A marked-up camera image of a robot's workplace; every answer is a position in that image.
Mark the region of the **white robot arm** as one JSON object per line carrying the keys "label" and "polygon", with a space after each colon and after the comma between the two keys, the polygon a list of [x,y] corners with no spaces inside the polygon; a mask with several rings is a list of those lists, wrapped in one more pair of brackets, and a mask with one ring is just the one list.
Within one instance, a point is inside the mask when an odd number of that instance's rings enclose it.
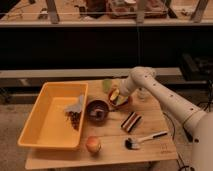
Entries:
{"label": "white robot arm", "polygon": [[151,67],[134,67],[119,85],[123,96],[144,87],[193,137],[190,171],[213,171],[213,112],[207,113],[155,79]]}

